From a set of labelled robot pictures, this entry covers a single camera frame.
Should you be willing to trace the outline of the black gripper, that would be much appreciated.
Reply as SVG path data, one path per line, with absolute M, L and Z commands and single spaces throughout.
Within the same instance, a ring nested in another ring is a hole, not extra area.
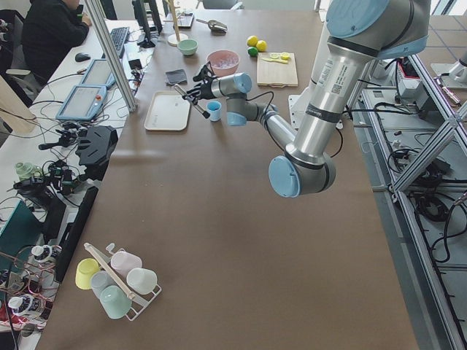
M 200 82 L 182 95 L 182 98 L 190 104 L 197 104 L 200 99 L 211 100 L 214 98 L 211 82 Z

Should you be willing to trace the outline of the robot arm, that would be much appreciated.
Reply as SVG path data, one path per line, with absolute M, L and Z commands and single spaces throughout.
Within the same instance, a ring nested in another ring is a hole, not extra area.
M 193 89 L 175 89 L 193 107 L 224 97 L 230 126 L 256 121 L 269 132 L 284 152 L 269 165 L 269 181 L 278 195 L 319 193 L 336 177 L 325 148 L 366 64 L 424 50 L 430 9 L 429 1 L 332 1 L 325 20 L 329 54 L 297 129 L 271 104 L 248 99 L 252 80 L 246 73 L 216 77 L 203 66 Z

